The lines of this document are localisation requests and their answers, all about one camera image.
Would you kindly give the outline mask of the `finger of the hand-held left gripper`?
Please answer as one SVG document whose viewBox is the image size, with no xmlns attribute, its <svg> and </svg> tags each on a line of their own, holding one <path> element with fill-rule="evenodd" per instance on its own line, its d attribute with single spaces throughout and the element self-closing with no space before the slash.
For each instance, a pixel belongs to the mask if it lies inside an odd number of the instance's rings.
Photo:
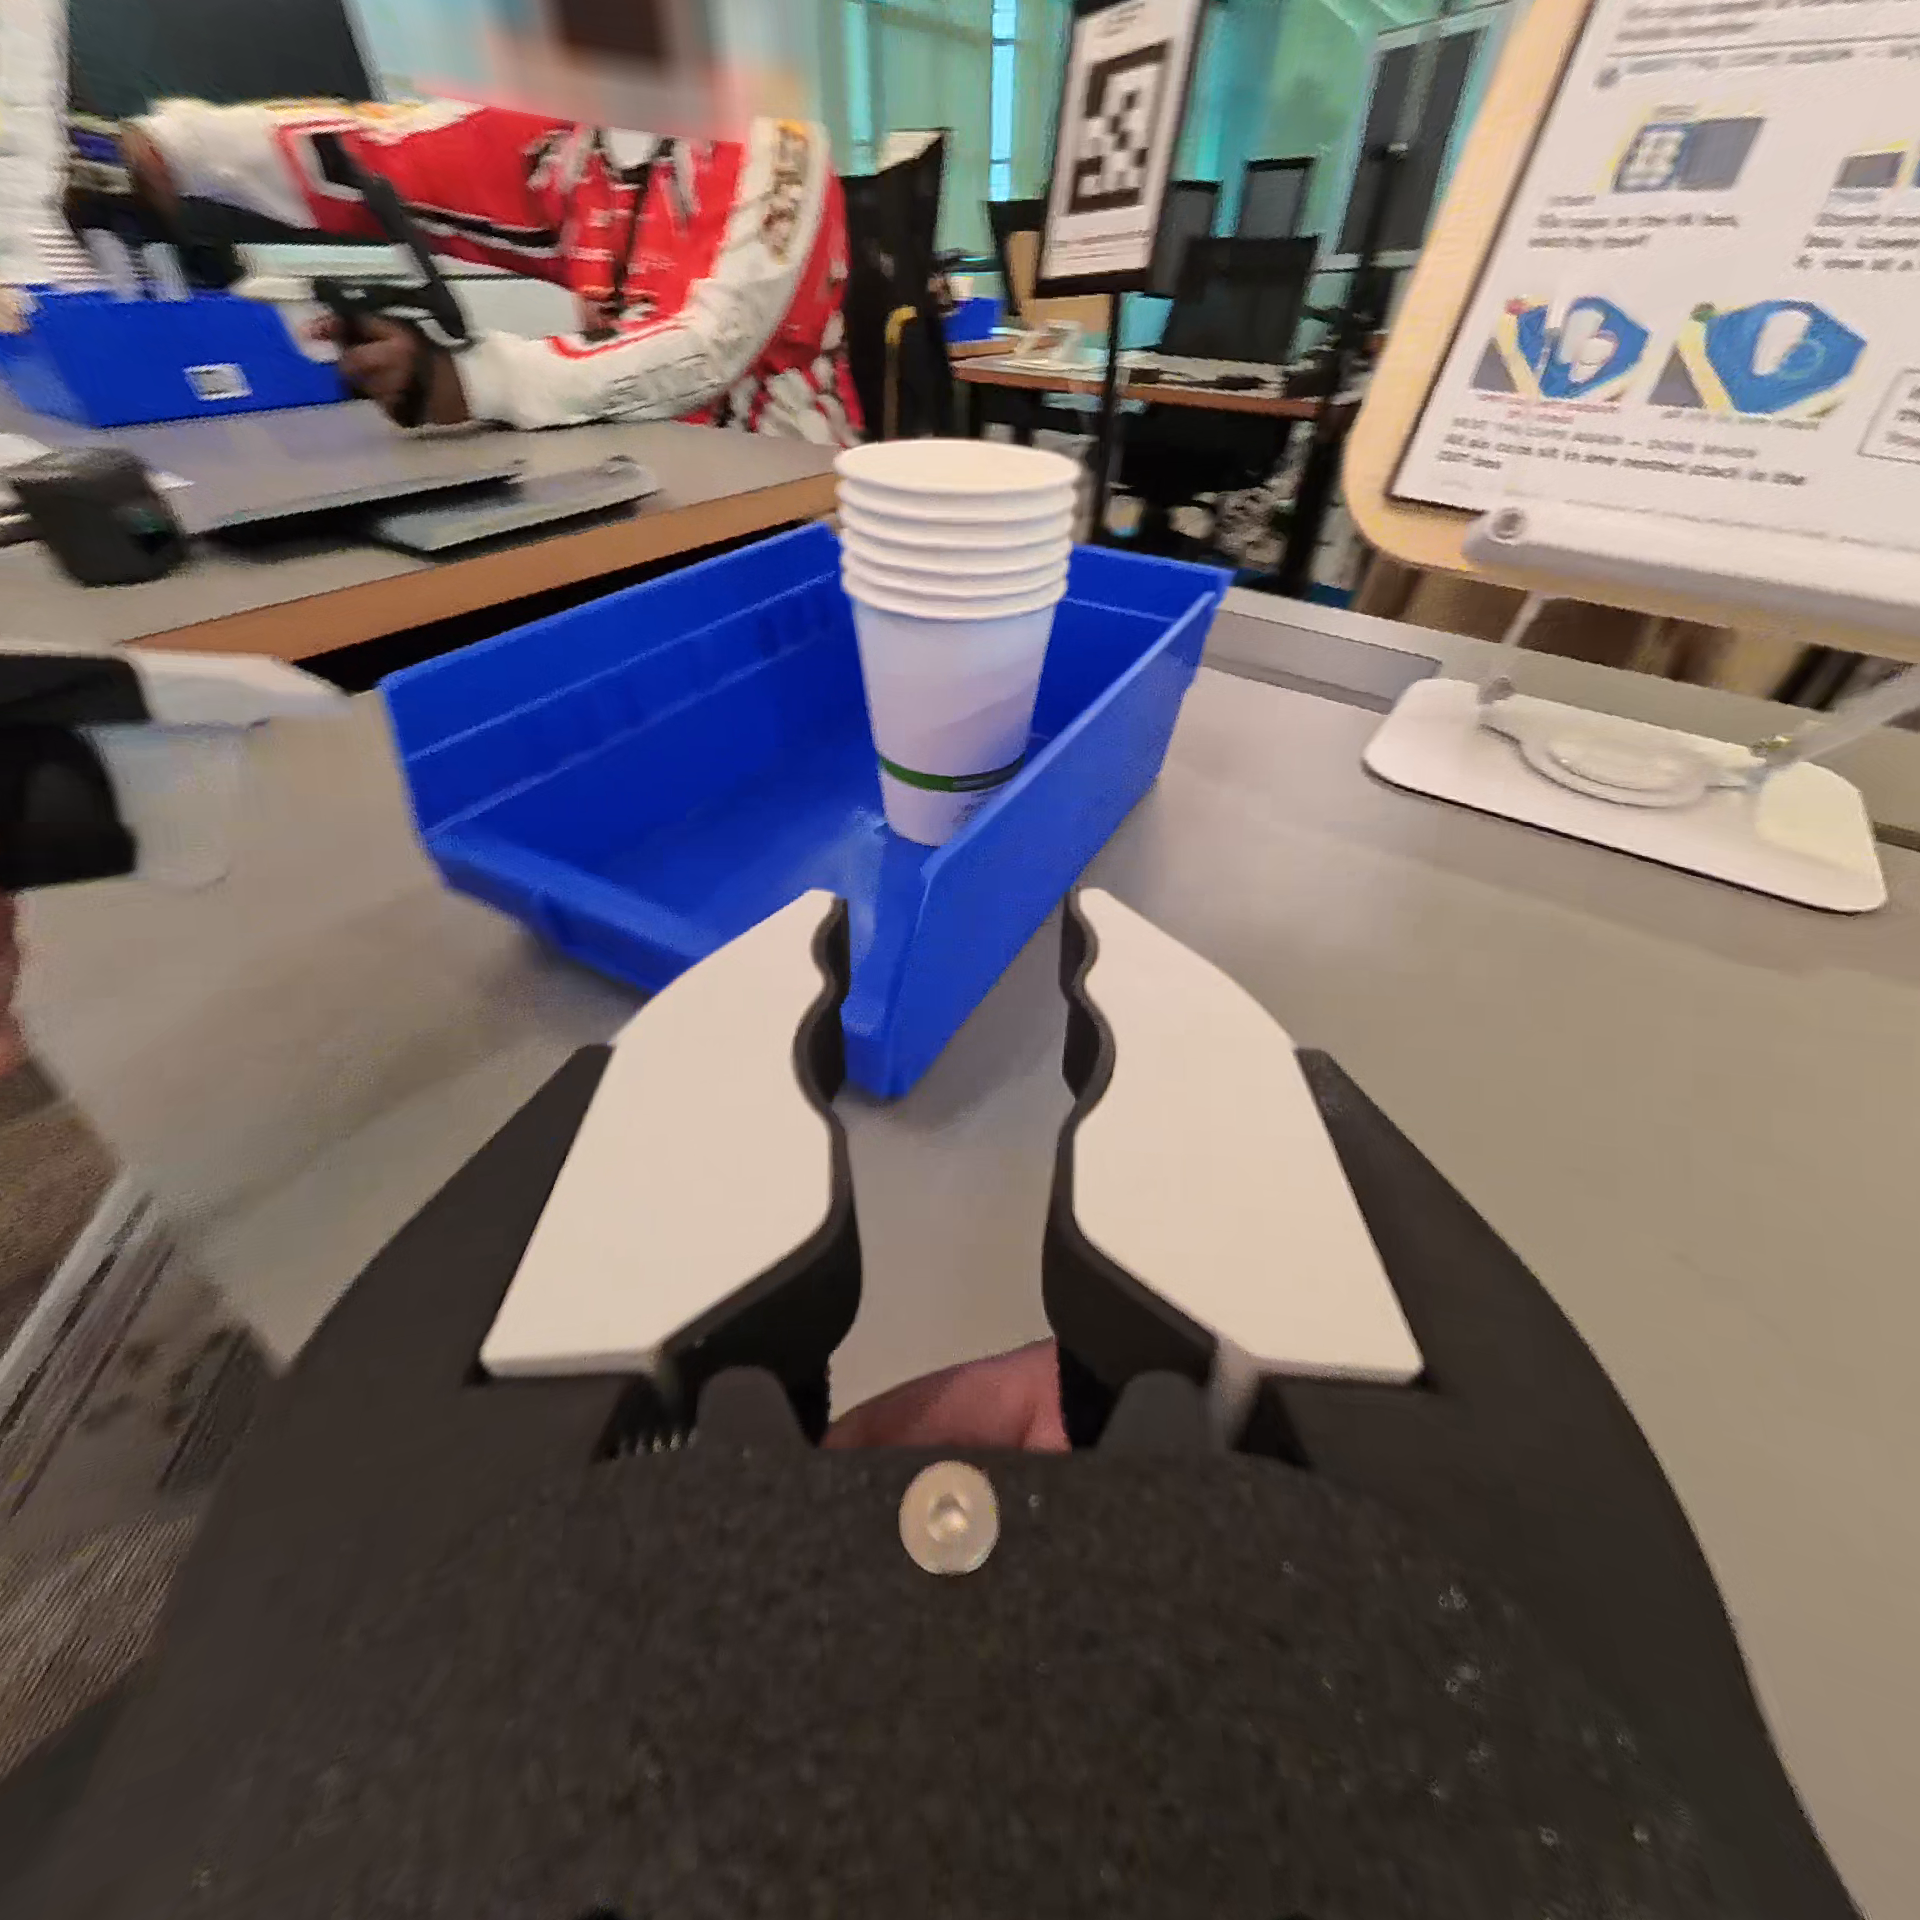
<svg viewBox="0 0 1920 1920">
<path fill-rule="evenodd" d="M 105 727 L 105 775 L 134 877 L 204 890 L 229 873 L 257 733 L 347 709 L 337 686 L 267 656 L 127 654 L 147 717 Z"/>
</svg>

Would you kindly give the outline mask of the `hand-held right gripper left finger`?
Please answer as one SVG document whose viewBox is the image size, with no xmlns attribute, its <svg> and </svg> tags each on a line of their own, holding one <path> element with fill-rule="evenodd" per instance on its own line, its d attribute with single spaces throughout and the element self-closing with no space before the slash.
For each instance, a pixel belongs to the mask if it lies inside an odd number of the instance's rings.
<svg viewBox="0 0 1920 1920">
<path fill-rule="evenodd" d="M 481 1347 L 489 1381 L 643 1383 L 693 1434 L 733 1370 L 825 1435 L 861 1295 L 846 1082 L 849 906 L 809 890 L 615 1033 Z"/>
</svg>

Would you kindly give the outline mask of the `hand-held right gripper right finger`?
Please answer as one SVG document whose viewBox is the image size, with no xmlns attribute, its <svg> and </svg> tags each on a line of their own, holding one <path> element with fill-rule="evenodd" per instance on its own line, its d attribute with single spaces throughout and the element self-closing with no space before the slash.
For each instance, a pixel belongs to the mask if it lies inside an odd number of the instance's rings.
<svg viewBox="0 0 1920 1920">
<path fill-rule="evenodd" d="M 1044 1312 L 1084 1446 L 1150 1377 L 1237 1446 L 1273 1379 L 1409 1387 L 1423 1355 L 1302 1055 L 1228 973 L 1105 890 L 1062 910 Z"/>
</svg>

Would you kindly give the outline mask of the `blue plastic bin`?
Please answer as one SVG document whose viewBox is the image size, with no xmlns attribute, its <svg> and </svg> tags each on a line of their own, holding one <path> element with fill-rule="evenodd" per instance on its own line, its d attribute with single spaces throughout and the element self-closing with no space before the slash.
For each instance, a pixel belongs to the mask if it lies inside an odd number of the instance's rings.
<svg viewBox="0 0 1920 1920">
<path fill-rule="evenodd" d="M 830 527 L 379 685 L 443 882 L 659 993 L 805 893 L 849 906 L 849 1079 L 901 1097 L 1159 779 L 1229 573 L 1079 547 L 1031 745 L 943 848 L 893 834 Z"/>
</svg>

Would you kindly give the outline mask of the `cluster of white cups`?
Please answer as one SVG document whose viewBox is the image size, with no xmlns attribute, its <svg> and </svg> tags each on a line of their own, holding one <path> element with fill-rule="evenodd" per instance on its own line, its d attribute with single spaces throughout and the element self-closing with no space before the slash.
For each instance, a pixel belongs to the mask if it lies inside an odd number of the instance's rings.
<svg viewBox="0 0 1920 1920">
<path fill-rule="evenodd" d="M 1082 467 L 985 439 L 899 439 L 834 459 L 838 579 L 886 825 L 953 841 L 1022 771 Z"/>
</svg>

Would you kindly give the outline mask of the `dark desk device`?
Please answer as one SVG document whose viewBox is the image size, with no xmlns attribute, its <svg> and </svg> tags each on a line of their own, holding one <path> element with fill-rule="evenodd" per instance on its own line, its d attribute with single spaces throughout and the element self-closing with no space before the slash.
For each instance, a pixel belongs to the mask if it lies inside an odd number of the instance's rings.
<svg viewBox="0 0 1920 1920">
<path fill-rule="evenodd" d="M 6 488 L 37 542 L 83 589 L 153 584 L 187 560 L 177 511 L 126 449 L 57 449 L 6 472 Z"/>
</svg>

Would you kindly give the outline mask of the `blue labelled bin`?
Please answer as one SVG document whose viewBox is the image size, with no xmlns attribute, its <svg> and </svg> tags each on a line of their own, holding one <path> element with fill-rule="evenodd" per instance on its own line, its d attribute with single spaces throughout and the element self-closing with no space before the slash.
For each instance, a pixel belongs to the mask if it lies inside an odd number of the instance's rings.
<svg viewBox="0 0 1920 1920">
<path fill-rule="evenodd" d="M 349 398 L 281 311 L 229 293 L 124 299 L 35 288 L 3 337 L 3 381 L 37 417 L 86 427 L 227 421 Z"/>
</svg>

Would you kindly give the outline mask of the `grey side table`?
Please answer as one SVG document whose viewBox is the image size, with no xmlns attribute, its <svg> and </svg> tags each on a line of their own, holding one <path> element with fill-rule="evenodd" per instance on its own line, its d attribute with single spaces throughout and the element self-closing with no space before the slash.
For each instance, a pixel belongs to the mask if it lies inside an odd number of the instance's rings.
<svg viewBox="0 0 1920 1920">
<path fill-rule="evenodd" d="M 300 411 L 138 425 L 119 435 L 149 467 L 201 477 L 227 455 L 260 451 L 266 427 L 379 415 L 371 402 Z M 196 544 L 156 584 L 83 589 L 35 544 L 3 559 L 6 645 L 108 654 L 126 645 L 177 654 L 331 656 L 453 617 L 491 615 L 553 593 L 603 593 L 618 582 L 713 547 L 814 522 L 831 509 L 831 455 L 793 439 L 745 437 L 693 423 L 601 423 L 524 435 L 530 462 L 626 454 L 659 494 L 629 518 L 575 523 L 465 557 L 421 560 L 347 535 L 313 535 L 246 551 Z"/>
</svg>

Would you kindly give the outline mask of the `instruction sheet on tablet stand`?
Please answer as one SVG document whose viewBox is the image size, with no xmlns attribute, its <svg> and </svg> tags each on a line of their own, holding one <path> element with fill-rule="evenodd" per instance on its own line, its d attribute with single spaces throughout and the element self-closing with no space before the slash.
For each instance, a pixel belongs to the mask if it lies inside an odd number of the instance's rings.
<svg viewBox="0 0 1920 1920">
<path fill-rule="evenodd" d="M 1396 499 L 1396 472 L 1489 258 L 1588 5 L 1529 5 L 1503 43 L 1452 187 L 1388 329 L 1342 486 L 1386 559 L 1513 589 L 1525 605 L 1481 679 L 1403 695 L 1365 767 L 1409 793 L 1833 914 L 1889 888 L 1868 813 L 1833 758 L 1915 712 L 1915 547 L 1790 535 L 1513 496 L 1489 513 Z M 1905 662 L 1882 688 L 1758 745 L 1581 712 L 1515 690 L 1550 605 L 1601 605 Z"/>
</svg>

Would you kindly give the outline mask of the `white red printed garment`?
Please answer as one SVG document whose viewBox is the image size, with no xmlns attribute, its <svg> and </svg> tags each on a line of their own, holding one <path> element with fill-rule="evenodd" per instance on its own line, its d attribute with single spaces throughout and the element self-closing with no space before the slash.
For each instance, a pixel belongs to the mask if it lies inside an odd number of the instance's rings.
<svg viewBox="0 0 1920 1920">
<path fill-rule="evenodd" d="M 171 102 L 126 126 L 134 181 L 325 239 L 375 239 L 321 176 L 334 134 L 443 256 L 565 290 L 573 333 L 476 333 L 478 425 L 685 421 L 828 449 L 861 437 L 849 361 L 849 209 L 828 131 L 605 131 L 481 104 Z"/>
</svg>

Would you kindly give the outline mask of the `black white marker sign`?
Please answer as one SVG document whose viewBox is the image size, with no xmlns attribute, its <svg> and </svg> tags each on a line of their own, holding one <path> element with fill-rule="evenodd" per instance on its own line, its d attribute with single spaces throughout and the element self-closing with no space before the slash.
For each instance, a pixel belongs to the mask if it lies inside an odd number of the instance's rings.
<svg viewBox="0 0 1920 1920">
<path fill-rule="evenodd" d="M 1147 290 L 1206 11 L 1205 3 L 1071 7 L 1038 298 Z"/>
</svg>

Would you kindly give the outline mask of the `printed instruction sheet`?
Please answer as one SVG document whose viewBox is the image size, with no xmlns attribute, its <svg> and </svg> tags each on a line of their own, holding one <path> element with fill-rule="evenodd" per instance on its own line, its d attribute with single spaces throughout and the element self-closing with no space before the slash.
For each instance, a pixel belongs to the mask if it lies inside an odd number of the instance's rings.
<svg viewBox="0 0 1920 1920">
<path fill-rule="evenodd" d="M 1396 499 L 1915 547 L 1918 5 L 1595 5 Z"/>
</svg>

